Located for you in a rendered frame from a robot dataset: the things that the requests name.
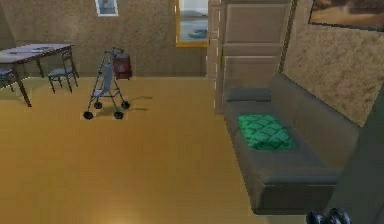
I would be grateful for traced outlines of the dark wooden table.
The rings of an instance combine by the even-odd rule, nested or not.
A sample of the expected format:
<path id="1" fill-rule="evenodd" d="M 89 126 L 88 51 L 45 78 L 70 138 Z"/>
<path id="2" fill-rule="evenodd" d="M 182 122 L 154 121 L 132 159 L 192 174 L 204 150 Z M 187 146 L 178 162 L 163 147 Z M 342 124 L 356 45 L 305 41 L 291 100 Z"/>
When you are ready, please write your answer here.
<path id="1" fill-rule="evenodd" d="M 44 57 L 56 55 L 64 51 L 72 52 L 72 47 L 73 44 L 28 44 L 0 51 L 0 65 L 11 66 L 15 81 L 28 107 L 31 107 L 31 102 L 22 82 L 22 79 L 20 78 L 20 75 L 17 72 L 17 66 L 24 65 L 31 61 L 35 61 L 39 68 L 40 75 L 44 76 L 40 60 Z"/>

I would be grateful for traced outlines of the yellow framed window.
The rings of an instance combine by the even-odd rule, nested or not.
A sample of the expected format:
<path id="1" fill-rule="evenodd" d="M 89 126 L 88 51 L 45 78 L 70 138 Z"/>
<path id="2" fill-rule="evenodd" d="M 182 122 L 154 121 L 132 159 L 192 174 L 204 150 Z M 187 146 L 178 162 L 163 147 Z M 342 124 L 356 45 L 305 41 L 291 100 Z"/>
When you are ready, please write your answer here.
<path id="1" fill-rule="evenodd" d="M 203 48 L 207 45 L 208 0 L 173 0 L 176 46 Z"/>

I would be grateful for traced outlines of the dark chair grey seat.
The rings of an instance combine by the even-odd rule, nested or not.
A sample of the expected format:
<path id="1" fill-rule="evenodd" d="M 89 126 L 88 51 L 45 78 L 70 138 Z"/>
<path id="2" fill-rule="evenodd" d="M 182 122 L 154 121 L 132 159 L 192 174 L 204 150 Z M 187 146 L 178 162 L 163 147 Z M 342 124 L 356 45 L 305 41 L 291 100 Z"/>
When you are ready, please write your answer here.
<path id="1" fill-rule="evenodd" d="M 70 92 L 73 92 L 71 79 L 74 80 L 75 85 L 78 85 L 77 82 L 77 72 L 75 70 L 75 65 L 72 57 L 72 51 L 70 49 L 65 50 L 61 54 L 62 66 L 60 68 L 55 68 L 48 73 L 48 81 L 50 83 L 53 93 L 56 93 L 54 82 L 58 82 L 62 86 L 62 80 L 65 79 Z"/>
<path id="2" fill-rule="evenodd" d="M 3 87 L 9 86 L 11 91 L 14 91 L 12 86 L 13 77 L 14 75 L 12 68 L 0 68 L 0 84 Z"/>

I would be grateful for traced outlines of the beige panelled door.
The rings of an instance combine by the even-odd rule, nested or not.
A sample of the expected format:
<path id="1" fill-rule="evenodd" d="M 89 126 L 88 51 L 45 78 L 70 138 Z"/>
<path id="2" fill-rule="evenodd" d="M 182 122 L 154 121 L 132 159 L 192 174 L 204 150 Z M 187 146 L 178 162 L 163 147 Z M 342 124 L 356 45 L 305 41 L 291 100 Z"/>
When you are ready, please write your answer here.
<path id="1" fill-rule="evenodd" d="M 231 88 L 265 87 L 277 70 L 292 0 L 222 0 L 215 112 Z"/>

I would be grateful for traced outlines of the dark red bag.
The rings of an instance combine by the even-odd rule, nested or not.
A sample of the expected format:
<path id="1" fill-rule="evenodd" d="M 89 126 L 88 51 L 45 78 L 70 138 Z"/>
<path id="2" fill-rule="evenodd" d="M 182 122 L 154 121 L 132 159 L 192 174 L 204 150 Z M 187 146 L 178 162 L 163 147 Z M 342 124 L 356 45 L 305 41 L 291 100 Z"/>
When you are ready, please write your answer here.
<path id="1" fill-rule="evenodd" d="M 131 61 L 128 54 L 117 54 L 113 58 L 113 70 L 117 79 L 130 79 L 132 77 Z"/>

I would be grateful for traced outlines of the white framed picture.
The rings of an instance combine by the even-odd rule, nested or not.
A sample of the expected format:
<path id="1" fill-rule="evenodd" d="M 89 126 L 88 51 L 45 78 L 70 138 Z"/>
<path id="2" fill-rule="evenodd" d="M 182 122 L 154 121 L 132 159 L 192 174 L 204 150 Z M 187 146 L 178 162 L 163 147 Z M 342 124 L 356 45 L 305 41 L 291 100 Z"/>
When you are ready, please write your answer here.
<path id="1" fill-rule="evenodd" d="M 96 12 L 99 17 L 112 17 L 118 15 L 117 0 L 95 0 Z"/>

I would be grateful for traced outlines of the grey sofa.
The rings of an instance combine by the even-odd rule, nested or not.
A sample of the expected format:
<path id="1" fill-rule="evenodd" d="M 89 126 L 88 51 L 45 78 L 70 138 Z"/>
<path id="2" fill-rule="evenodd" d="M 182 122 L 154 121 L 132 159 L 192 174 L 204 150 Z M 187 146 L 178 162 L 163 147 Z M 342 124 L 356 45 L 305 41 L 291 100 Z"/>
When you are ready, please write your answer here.
<path id="1" fill-rule="evenodd" d="M 230 88 L 224 119 L 252 211 L 257 215 L 304 215 L 328 204 L 360 127 L 284 74 L 266 88 Z M 287 150 L 247 145 L 238 117 L 270 115 L 293 140 Z"/>

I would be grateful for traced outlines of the black dumbbell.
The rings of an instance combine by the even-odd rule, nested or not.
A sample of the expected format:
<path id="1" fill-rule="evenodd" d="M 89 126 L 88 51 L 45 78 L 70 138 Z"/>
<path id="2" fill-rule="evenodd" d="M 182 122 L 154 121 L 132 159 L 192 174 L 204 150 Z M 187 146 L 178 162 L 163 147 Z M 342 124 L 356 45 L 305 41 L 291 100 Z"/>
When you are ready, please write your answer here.
<path id="1" fill-rule="evenodd" d="M 348 213 L 340 208 L 332 208 L 327 214 L 311 211 L 306 215 L 306 224 L 352 224 Z"/>

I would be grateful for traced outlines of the dark framed brown picture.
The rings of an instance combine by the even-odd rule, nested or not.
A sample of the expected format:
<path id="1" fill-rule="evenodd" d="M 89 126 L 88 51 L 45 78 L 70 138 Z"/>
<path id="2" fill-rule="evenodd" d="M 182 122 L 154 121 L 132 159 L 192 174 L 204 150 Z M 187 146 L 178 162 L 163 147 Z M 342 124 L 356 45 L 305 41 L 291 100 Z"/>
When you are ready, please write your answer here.
<path id="1" fill-rule="evenodd" d="M 313 0 L 308 23 L 384 32 L 384 0 Z"/>

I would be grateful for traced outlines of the grey wheeled walker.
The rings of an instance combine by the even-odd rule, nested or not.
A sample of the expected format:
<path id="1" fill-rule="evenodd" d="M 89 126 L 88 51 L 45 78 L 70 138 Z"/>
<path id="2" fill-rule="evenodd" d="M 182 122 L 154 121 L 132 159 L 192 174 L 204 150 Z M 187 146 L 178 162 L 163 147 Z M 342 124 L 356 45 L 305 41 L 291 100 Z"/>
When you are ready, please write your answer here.
<path id="1" fill-rule="evenodd" d="M 124 113 L 121 112 L 119 107 L 116 105 L 116 101 L 114 100 L 116 96 L 119 96 L 121 99 L 122 109 L 130 108 L 130 103 L 123 98 L 120 87 L 117 83 L 119 79 L 116 78 L 113 70 L 113 58 L 117 54 L 122 53 L 128 54 L 124 49 L 119 47 L 112 47 L 110 50 L 104 51 L 87 109 L 83 113 L 83 117 L 85 119 L 91 120 L 94 117 L 93 113 L 90 111 L 91 106 L 94 106 L 95 109 L 101 109 L 103 107 L 100 98 L 110 98 L 112 100 L 115 108 L 114 117 L 116 119 L 122 119 L 124 116 Z"/>

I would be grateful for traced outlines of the green patterned pillow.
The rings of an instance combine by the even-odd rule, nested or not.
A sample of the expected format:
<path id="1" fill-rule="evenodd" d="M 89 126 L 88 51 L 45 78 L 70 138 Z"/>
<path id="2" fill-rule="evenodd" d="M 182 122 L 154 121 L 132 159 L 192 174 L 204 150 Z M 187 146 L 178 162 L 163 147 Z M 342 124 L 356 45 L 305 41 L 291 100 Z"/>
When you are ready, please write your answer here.
<path id="1" fill-rule="evenodd" d="M 247 145 L 254 150 L 288 150 L 294 146 L 288 129 L 271 115 L 240 115 L 238 124 Z"/>

